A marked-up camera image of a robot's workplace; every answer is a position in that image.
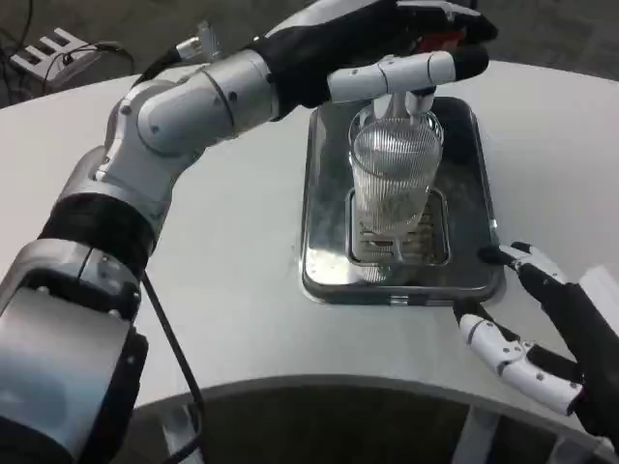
metal grate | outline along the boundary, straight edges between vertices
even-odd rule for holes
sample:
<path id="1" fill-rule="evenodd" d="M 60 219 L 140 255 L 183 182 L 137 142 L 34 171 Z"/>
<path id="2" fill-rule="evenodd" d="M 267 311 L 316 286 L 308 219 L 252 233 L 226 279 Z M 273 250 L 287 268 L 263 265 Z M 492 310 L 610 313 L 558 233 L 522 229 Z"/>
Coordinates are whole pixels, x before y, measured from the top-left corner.
<path id="1" fill-rule="evenodd" d="M 448 247 L 444 223 L 444 205 L 440 192 L 433 190 L 415 230 L 401 241 L 401 260 L 397 241 L 386 234 L 367 230 L 356 219 L 354 193 L 348 208 L 352 257 L 365 264 L 438 265 L 447 261 Z"/>

glass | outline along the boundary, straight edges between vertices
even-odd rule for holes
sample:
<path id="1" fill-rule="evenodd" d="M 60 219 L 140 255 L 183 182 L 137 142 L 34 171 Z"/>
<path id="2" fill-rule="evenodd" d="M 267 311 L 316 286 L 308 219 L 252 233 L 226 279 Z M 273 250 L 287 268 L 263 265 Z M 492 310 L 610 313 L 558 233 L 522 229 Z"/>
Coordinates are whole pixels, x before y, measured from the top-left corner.
<path id="1" fill-rule="evenodd" d="M 357 218 L 376 234 L 406 235 L 422 217 L 441 161 L 436 117 L 374 119 L 364 108 L 349 137 Z"/>

stainless steel tray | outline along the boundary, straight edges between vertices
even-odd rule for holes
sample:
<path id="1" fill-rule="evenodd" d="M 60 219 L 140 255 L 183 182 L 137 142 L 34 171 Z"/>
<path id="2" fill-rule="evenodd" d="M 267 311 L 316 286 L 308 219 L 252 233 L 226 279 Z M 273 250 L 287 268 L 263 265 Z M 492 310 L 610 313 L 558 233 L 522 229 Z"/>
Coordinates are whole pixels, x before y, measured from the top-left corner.
<path id="1" fill-rule="evenodd" d="M 354 191 L 347 135 L 350 121 L 366 104 L 324 105 L 310 119 L 301 255 L 305 288 L 317 300 L 355 305 L 489 299 L 503 270 L 477 259 L 479 247 L 498 239 L 477 123 L 464 101 L 437 98 L 432 108 L 445 130 L 445 143 L 428 213 L 433 246 L 444 259 L 402 264 L 385 253 L 370 260 L 352 252 L 360 232 L 351 225 Z M 387 249 L 378 243 L 378 251 Z"/>

black wire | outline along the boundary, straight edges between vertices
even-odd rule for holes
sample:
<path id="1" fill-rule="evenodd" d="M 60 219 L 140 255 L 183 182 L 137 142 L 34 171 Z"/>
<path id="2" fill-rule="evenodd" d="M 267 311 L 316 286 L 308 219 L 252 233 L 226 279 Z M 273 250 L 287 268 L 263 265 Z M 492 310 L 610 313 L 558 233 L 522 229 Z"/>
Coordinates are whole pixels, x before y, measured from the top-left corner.
<path id="1" fill-rule="evenodd" d="M 7 60 L 7 55 L 2 49 L 2 43 L 0 43 L 0 67 L 2 68 L 2 80 L 4 81 L 4 86 L 7 88 L 7 100 L 9 104 L 13 104 L 13 89 L 11 88 L 11 81 L 9 80 L 9 75 L 7 74 L 7 64 L 5 63 Z"/>
<path id="2" fill-rule="evenodd" d="M 157 60 L 149 65 L 146 68 L 146 71 L 142 73 L 142 75 L 137 79 L 136 82 L 133 83 L 132 87 L 135 87 L 137 84 L 141 84 L 147 80 L 154 79 L 160 73 L 167 70 L 168 68 L 182 62 L 181 55 L 179 55 L 176 47 L 170 48 L 166 53 L 160 56 Z"/>
<path id="3" fill-rule="evenodd" d="M 30 26 L 32 25 L 32 16 L 34 15 L 34 0 L 28 0 L 28 15 L 26 16 L 26 23 L 21 30 L 21 35 L 19 36 L 19 40 L 16 40 L 15 37 L 5 31 L 4 29 L 0 29 L 0 32 L 11 41 L 15 42 L 16 47 L 11 53 L 8 53 L 2 46 L 0 45 L 0 62 L 2 64 L 2 79 L 4 80 L 5 86 L 7 87 L 8 100 L 9 104 L 13 104 L 13 89 L 11 88 L 11 83 L 9 80 L 9 75 L 7 74 L 7 65 L 13 67 L 11 63 L 11 57 L 18 53 L 20 50 L 24 48 L 24 44 L 26 42 L 26 38 L 28 37 L 28 33 L 30 32 Z"/>
<path id="4" fill-rule="evenodd" d="M 32 25 L 32 16 L 35 11 L 34 7 L 35 7 L 34 0 L 29 0 L 28 1 L 28 16 L 26 17 L 26 24 L 23 26 L 23 30 L 21 31 L 21 37 L 19 38 L 19 43 L 17 45 L 17 49 L 13 52 L 13 55 L 15 55 L 18 51 L 20 51 L 26 42 L 26 37 L 28 37 L 28 33 L 30 32 L 30 26 Z"/>
<path id="5" fill-rule="evenodd" d="M 163 311 L 162 304 L 160 303 L 157 293 L 155 292 L 155 288 L 153 288 L 153 284 L 151 283 L 151 280 L 150 278 L 148 278 L 148 274 L 146 273 L 144 273 L 142 284 L 144 285 L 146 295 L 148 295 L 148 299 L 151 301 L 153 309 L 157 314 L 157 318 L 162 325 L 163 333 L 165 334 L 165 337 L 167 338 L 167 341 L 172 348 L 172 352 L 176 357 L 176 361 L 181 367 L 181 371 L 183 372 L 183 376 L 187 381 L 187 385 L 190 388 L 190 393 L 192 394 L 193 398 L 193 405 L 192 407 L 190 407 L 190 412 L 192 413 L 193 419 L 196 422 L 195 436 L 193 436 L 193 438 L 189 440 L 182 448 L 169 455 L 163 462 L 163 464 L 179 464 L 185 458 L 189 457 L 194 451 L 200 448 L 203 428 L 202 423 L 204 421 L 206 405 L 204 403 L 204 398 L 202 398 L 200 387 L 197 385 L 195 377 L 193 376 L 192 368 L 187 362 L 187 358 L 185 358 L 183 349 L 181 348 L 181 345 L 179 344 L 178 339 L 174 334 L 174 331 L 172 331 L 172 327 L 170 326 L 170 323 L 165 316 L 165 312 Z M 202 459 L 206 459 L 204 450 L 202 451 Z"/>
<path id="6" fill-rule="evenodd" d="M 49 77 L 49 72 L 51 71 L 51 67 L 54 66 L 54 63 L 56 62 L 56 60 L 58 58 L 60 58 L 61 56 L 65 56 L 66 53 L 59 53 L 56 56 L 53 57 L 53 59 L 51 60 L 51 63 L 49 63 L 49 66 L 47 67 L 47 72 L 45 73 L 45 76 L 43 78 L 43 82 L 41 83 L 41 96 L 43 97 L 47 91 L 47 78 Z"/>

black glove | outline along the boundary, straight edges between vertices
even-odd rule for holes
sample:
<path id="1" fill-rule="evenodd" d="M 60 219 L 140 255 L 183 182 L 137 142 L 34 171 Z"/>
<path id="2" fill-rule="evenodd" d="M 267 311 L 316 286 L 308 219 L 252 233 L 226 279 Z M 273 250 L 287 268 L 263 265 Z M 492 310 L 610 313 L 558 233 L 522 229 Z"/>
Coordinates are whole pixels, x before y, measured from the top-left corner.
<path id="1" fill-rule="evenodd" d="M 321 18 L 327 18 L 316 23 L 318 14 L 310 13 L 320 3 L 248 45 L 272 73 L 280 98 L 279 119 L 298 104 L 312 108 L 327 102 L 330 73 L 374 63 L 388 54 L 409 55 L 425 34 L 463 30 L 464 44 L 480 44 L 497 35 L 482 14 L 447 2 L 378 0 L 346 14 L 336 14 L 333 9 L 341 10 L 341 4 L 330 2 L 321 6 Z"/>

